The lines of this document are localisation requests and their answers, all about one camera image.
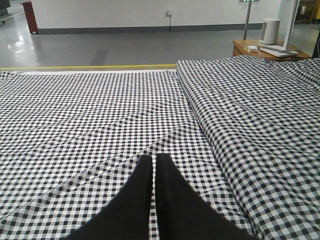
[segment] gray floor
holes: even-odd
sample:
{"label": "gray floor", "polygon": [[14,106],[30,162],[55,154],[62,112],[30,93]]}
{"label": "gray floor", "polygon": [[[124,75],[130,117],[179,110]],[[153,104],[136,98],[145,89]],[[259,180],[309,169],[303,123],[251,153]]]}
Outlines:
{"label": "gray floor", "polygon": [[[11,0],[10,17],[23,11]],[[312,55],[320,25],[295,25],[290,43]],[[249,30],[258,39],[260,30]],[[26,17],[18,14],[0,25],[0,68],[93,65],[158,65],[178,60],[230,57],[232,41],[243,31],[30,35]]]}

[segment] black and white gingham fabric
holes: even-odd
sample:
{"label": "black and white gingham fabric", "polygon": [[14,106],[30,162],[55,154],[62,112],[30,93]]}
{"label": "black and white gingham fabric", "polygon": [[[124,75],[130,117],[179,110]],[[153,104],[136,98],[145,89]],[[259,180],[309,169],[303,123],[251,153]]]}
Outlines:
{"label": "black and white gingham fabric", "polygon": [[177,74],[254,233],[320,239],[320,59],[179,61]]}
{"label": "black and white gingham fabric", "polygon": [[[108,204],[140,155],[157,153],[253,233],[175,72],[0,73],[0,239],[68,235]],[[158,238],[154,193],[150,238]]]}

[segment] red cabinet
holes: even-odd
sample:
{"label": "red cabinet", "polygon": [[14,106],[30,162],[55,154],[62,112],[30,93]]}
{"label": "red cabinet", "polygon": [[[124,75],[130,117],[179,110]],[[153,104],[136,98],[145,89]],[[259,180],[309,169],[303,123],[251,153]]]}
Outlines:
{"label": "red cabinet", "polygon": [[39,34],[36,17],[34,14],[34,8],[32,7],[31,1],[25,1],[22,3],[24,8],[24,13],[26,17],[26,21],[29,26],[29,31],[31,34]]}

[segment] white wall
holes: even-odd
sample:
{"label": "white wall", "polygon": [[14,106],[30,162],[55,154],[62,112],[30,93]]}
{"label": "white wall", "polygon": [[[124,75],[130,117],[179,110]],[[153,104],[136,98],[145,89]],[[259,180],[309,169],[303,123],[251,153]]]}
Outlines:
{"label": "white wall", "polygon": [[[244,24],[247,3],[239,0],[32,0],[40,29]],[[253,2],[250,23],[277,18],[281,0]]]}

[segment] white air purifier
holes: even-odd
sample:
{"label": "white air purifier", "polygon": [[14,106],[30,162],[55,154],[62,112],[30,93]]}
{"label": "white air purifier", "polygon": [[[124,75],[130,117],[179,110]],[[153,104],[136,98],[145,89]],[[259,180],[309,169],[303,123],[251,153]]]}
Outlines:
{"label": "white air purifier", "polygon": [[259,43],[261,45],[275,45],[278,41],[280,19],[265,18],[262,25]]}

